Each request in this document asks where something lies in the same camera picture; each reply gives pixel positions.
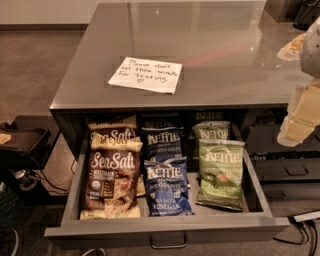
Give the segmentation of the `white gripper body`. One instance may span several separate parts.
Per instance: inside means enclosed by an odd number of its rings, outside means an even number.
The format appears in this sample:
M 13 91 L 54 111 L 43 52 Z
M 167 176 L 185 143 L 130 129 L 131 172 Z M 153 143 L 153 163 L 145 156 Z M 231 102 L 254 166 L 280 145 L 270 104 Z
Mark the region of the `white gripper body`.
M 288 117 L 295 122 L 309 125 L 315 129 L 320 124 L 320 80 L 313 79 L 306 86 L 297 86 L 293 91 Z

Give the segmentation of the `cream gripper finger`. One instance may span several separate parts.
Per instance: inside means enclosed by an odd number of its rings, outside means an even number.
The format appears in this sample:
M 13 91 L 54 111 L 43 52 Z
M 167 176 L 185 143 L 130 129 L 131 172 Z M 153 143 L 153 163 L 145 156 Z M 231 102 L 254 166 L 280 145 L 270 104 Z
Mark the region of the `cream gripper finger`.
M 277 142 L 286 147 L 295 147 L 302 144 L 313 131 L 313 127 L 295 122 L 286 116 L 277 135 Z

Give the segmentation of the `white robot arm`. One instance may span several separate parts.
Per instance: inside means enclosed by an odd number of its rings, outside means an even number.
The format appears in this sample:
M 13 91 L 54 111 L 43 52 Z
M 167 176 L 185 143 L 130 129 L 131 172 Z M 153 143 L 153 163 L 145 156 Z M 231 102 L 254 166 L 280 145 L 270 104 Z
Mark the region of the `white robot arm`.
M 301 70 L 313 77 L 307 86 L 297 86 L 291 93 L 287 116 L 277 136 L 279 144 L 295 147 L 320 125 L 320 17 L 306 33 L 286 44 L 277 57 L 299 60 Z

